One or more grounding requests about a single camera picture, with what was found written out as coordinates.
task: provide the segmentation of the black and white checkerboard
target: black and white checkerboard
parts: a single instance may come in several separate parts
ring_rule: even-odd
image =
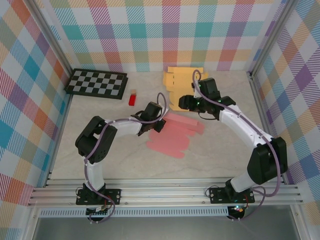
[[[68,94],[122,99],[127,74],[121,72],[74,69],[65,88]]]

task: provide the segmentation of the red block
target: red block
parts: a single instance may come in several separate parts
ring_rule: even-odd
[[[131,95],[131,96],[130,96],[130,99],[129,99],[129,106],[134,106],[134,105],[135,105],[136,98],[137,98],[137,96],[136,96],[136,95]]]

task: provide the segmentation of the pink sticky note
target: pink sticky note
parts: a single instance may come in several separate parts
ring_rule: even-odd
[[[194,136],[195,134],[195,131],[172,124],[168,120],[161,132],[150,131],[149,138],[151,141],[148,141],[146,146],[154,151],[181,159],[185,156],[182,151],[188,149],[190,143],[188,136]]]
[[[205,125],[202,122],[171,112],[168,112],[163,119],[166,121],[171,121],[172,124],[176,124],[180,127],[196,131],[200,135],[202,135],[205,130]]]

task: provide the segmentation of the yellow cardboard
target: yellow cardboard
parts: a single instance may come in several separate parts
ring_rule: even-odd
[[[203,67],[168,67],[168,72],[163,73],[163,84],[166,90],[170,92],[169,99],[170,108],[174,111],[186,111],[179,107],[179,99],[184,95],[193,95],[194,91],[191,87],[192,74],[194,70],[200,71],[202,79],[208,77],[208,73],[203,73]]]

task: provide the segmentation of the plaid wall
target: plaid wall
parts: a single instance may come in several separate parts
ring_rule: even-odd
[[[320,234],[320,0],[299,1],[257,77],[272,132],[287,143],[289,180]]]
[[[255,64],[256,64],[256,62],[257,62],[257,60],[258,60],[258,58],[259,58],[259,56],[261,54],[261,51],[264,49],[264,47],[265,47],[265,45],[267,43],[267,40],[268,40],[272,30],[274,29],[274,27],[276,25],[276,22],[277,22],[278,18],[281,16],[282,11],[284,10],[284,7],[285,7],[287,1],[288,0],[281,0],[281,3],[279,5],[278,9],[276,10],[276,13],[275,13],[274,17],[273,17],[273,19],[272,19],[267,31],[265,32],[265,34],[263,36],[263,39],[262,39],[262,41],[261,41],[261,43],[259,45],[259,48],[258,48],[258,50],[256,51],[256,53],[254,55],[253,61],[252,61],[251,65],[250,65],[249,69],[248,70],[246,69],[248,72],[251,72],[253,70],[253,68],[254,68],[254,66],[255,66]]]
[[[148,72],[248,69],[272,21],[268,13],[281,1],[37,2],[73,67]]]
[[[0,240],[17,239],[49,167],[68,80],[22,0],[0,2]]]

